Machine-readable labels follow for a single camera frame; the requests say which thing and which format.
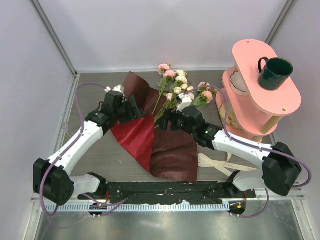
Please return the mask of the red wrapping paper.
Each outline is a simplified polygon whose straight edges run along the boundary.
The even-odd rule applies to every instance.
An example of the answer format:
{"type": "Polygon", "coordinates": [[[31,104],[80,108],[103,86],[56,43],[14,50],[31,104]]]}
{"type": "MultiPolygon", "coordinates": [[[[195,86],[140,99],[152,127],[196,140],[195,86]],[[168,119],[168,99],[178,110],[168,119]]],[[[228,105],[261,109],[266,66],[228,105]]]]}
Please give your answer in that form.
{"type": "Polygon", "coordinates": [[[154,125],[166,98],[133,72],[128,73],[122,85],[125,96],[135,98],[144,117],[117,123],[111,129],[117,142],[154,177],[195,183],[198,146],[193,137],[182,130],[162,130],[154,125]]]}

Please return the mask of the pink rose flower bunch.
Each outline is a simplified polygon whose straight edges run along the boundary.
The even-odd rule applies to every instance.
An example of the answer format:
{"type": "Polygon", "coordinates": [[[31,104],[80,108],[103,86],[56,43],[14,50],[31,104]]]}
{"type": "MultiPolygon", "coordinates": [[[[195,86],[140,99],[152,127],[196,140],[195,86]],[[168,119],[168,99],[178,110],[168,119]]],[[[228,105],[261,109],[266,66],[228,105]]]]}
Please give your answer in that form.
{"type": "Polygon", "coordinates": [[[187,80],[186,71],[173,70],[167,63],[160,64],[157,72],[162,78],[158,82],[158,99],[152,111],[155,121],[164,115],[166,109],[175,109],[178,106],[178,97],[182,94],[187,94],[191,105],[195,107],[205,107],[213,101],[212,88],[208,82],[201,82],[199,88],[195,89],[187,80]]]}

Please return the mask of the cream printed ribbon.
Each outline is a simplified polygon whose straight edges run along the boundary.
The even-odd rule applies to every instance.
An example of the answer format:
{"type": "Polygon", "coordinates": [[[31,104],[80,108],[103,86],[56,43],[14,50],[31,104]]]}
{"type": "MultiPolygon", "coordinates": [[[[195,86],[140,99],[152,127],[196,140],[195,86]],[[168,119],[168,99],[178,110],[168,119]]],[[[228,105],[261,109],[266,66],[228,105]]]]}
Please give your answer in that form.
{"type": "Polygon", "coordinates": [[[209,158],[203,153],[198,154],[198,166],[201,168],[215,168],[219,172],[223,173],[224,175],[230,177],[232,172],[229,171],[231,170],[236,170],[236,171],[243,171],[243,172],[251,172],[257,170],[256,168],[253,167],[248,167],[244,165],[239,165],[239,164],[234,164],[230,163],[229,160],[231,159],[232,154],[227,153],[227,159],[225,161],[221,160],[214,160],[209,158]]]}

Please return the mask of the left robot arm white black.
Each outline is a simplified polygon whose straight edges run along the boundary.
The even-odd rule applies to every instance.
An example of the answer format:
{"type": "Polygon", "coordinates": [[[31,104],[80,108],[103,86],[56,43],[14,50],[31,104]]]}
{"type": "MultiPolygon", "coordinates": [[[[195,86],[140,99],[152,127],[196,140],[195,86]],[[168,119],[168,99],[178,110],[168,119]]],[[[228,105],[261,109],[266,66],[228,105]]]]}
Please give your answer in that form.
{"type": "Polygon", "coordinates": [[[71,177],[74,167],[116,124],[130,123],[143,116],[134,96],[126,98],[121,90],[106,93],[100,107],[90,112],[77,133],[48,159],[39,158],[33,165],[33,190],[42,198],[63,206],[72,197],[89,194],[102,197],[107,181],[96,173],[71,177]]]}

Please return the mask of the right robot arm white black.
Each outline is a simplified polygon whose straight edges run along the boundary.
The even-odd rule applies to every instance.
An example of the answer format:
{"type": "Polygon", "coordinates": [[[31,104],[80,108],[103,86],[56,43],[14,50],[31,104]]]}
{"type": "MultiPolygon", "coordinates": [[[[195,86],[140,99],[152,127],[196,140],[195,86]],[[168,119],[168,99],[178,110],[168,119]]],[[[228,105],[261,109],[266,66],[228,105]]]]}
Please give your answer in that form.
{"type": "Polygon", "coordinates": [[[206,122],[194,106],[182,111],[168,108],[156,124],[162,130],[182,130],[204,148],[230,153],[254,164],[257,170],[237,170],[227,179],[225,192],[232,197],[254,189],[269,189],[279,196],[287,196],[302,171],[284,143],[262,144],[232,136],[225,129],[206,122]]]}

